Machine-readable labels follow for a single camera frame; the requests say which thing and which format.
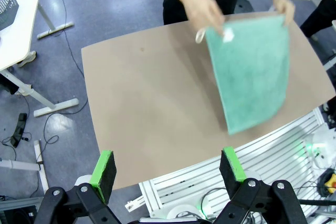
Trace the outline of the person's right hand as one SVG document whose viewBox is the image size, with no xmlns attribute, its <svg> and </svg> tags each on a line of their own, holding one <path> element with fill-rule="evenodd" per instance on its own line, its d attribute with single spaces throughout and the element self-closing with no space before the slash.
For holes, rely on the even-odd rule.
<svg viewBox="0 0 336 224">
<path fill-rule="evenodd" d="M 195 31 L 213 28 L 219 35 L 224 34 L 224 16 L 215 0 L 183 0 L 182 3 Z"/>
</svg>

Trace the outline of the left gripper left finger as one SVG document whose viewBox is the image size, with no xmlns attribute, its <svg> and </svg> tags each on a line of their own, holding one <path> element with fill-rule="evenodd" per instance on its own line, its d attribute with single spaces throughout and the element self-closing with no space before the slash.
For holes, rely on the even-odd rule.
<svg viewBox="0 0 336 224">
<path fill-rule="evenodd" d="M 69 191 L 51 187 L 45 192 L 34 223 L 75 223 L 86 216 L 92 223 L 120 223 L 108 207 L 116 174 L 113 151 L 103 151 L 89 182 Z"/>
</svg>

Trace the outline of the person's left hand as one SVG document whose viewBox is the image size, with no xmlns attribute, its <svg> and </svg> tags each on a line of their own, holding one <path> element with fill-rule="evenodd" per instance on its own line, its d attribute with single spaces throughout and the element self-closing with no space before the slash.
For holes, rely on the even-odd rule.
<svg viewBox="0 0 336 224">
<path fill-rule="evenodd" d="M 279 14 L 284 15 L 284 25 L 287 26 L 293 21 L 295 6 L 290 0 L 273 0 L 273 6 Z"/>
</svg>

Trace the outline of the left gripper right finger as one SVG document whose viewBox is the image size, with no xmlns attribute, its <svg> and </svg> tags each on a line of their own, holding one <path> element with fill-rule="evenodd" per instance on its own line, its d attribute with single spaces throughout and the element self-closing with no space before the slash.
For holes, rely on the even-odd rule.
<svg viewBox="0 0 336 224">
<path fill-rule="evenodd" d="M 219 171 L 230 201 L 214 223 L 243 223 L 251 212 L 260 213 L 266 223 L 307 223 L 291 183 L 267 185 L 247 177 L 233 147 L 221 151 Z"/>
</svg>

